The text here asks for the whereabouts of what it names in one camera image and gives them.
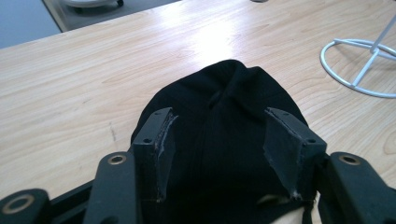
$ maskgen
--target white object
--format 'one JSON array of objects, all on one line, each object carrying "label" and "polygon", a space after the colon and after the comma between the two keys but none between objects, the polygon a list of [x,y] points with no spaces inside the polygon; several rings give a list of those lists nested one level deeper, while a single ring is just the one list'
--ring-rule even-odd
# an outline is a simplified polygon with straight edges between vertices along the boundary
[{"label": "white object", "polygon": [[[368,40],[362,40],[362,39],[334,39],[334,41],[328,45],[326,45],[323,50],[320,53],[320,61],[324,67],[324,69],[329,73],[330,76],[335,78],[338,82],[341,84],[349,87],[350,89],[354,91],[359,91],[368,95],[372,96],[377,96],[377,97],[384,97],[384,98],[396,98],[396,93],[384,93],[384,92],[378,92],[378,91],[370,91],[367,89],[364,89],[363,87],[359,86],[359,83],[363,79],[363,77],[366,75],[367,70],[369,69],[370,65],[373,63],[374,59],[377,56],[396,61],[396,51],[394,49],[391,49],[385,45],[381,45],[380,42],[384,38],[384,36],[387,34],[387,32],[390,30],[390,28],[393,26],[393,24],[396,22],[396,15],[393,17],[393,19],[390,21],[388,26],[385,28],[385,30],[381,33],[381,35],[378,37],[378,39],[373,42],[373,41],[368,41]],[[347,44],[350,46],[358,47],[358,48],[364,48],[364,49],[369,49],[370,52],[373,54],[372,57],[369,59],[366,65],[361,69],[361,72],[356,76],[355,80],[351,83],[340,76],[338,76],[331,68],[329,65],[326,63],[325,59],[325,52],[327,49],[330,47],[337,45],[337,44]]]}]

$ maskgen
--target black fabric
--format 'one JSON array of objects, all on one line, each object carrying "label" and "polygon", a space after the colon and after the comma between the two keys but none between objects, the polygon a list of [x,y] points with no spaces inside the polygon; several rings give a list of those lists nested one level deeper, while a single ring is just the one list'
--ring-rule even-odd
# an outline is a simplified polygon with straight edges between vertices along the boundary
[{"label": "black fabric", "polygon": [[268,223],[303,205],[262,208],[284,195],[263,156],[266,107],[306,121],[287,92],[260,67],[219,62],[160,90],[148,103],[132,141],[154,111],[173,107],[176,154],[164,203],[143,203],[146,223]]}]

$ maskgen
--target metal grommet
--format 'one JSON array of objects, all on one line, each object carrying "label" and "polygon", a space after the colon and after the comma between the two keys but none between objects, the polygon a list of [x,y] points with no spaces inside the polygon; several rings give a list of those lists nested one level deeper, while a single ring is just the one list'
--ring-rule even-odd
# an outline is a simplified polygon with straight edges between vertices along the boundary
[{"label": "metal grommet", "polygon": [[35,201],[35,197],[31,194],[22,194],[9,201],[4,205],[2,212],[6,215],[11,215],[15,213],[19,213],[23,209],[30,206]]},{"label": "metal grommet", "polygon": [[341,155],[338,159],[340,161],[343,161],[346,164],[349,164],[349,165],[360,165],[361,164],[361,161],[359,161],[359,159],[354,156]]},{"label": "metal grommet", "polygon": [[126,157],[124,155],[115,155],[110,157],[107,162],[110,165],[118,165],[126,161]]}]

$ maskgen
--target wood grain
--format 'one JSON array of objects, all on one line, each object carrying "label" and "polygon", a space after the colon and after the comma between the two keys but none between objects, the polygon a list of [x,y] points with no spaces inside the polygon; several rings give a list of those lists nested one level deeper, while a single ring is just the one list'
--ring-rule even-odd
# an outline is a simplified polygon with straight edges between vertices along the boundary
[{"label": "wood grain", "polygon": [[[395,11],[391,0],[185,0],[1,49],[0,198],[30,188],[54,198],[93,179],[102,157],[129,147],[153,94],[230,58],[273,76],[329,153],[364,157],[396,188],[396,100],[345,88],[319,61],[335,37],[375,40]],[[395,48],[395,35],[384,43]],[[346,77],[367,57],[327,54]],[[396,92],[395,75],[378,60],[364,85]]]}]

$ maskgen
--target wooden table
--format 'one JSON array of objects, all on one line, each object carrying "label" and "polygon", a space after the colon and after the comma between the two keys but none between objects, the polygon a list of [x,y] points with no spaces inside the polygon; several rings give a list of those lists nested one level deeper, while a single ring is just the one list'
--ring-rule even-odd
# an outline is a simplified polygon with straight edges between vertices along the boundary
[{"label": "wooden table", "polygon": [[[375,40],[395,12],[392,0],[185,0],[2,49],[0,198],[30,188],[54,198],[93,179],[102,157],[129,147],[154,93],[230,58],[273,76],[329,153],[364,157],[395,188],[396,100],[352,91],[319,62],[335,37]],[[369,56],[327,54],[348,76]],[[364,85],[396,92],[395,71],[378,59]]]}]

